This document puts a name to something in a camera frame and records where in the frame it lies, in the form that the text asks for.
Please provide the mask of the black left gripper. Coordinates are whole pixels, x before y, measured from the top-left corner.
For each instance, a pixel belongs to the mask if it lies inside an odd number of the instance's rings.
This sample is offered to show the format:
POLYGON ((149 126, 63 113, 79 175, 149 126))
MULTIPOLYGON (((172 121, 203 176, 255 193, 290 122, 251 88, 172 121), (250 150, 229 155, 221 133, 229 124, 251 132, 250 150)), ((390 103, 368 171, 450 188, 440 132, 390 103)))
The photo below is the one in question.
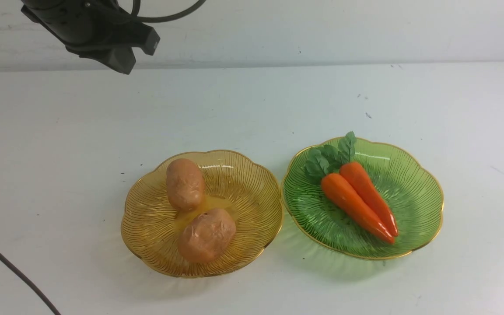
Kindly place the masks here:
POLYGON ((116 0, 23 0, 21 12, 76 55, 121 74, 136 64, 133 48, 153 56, 160 36, 152 26, 137 22, 116 0))

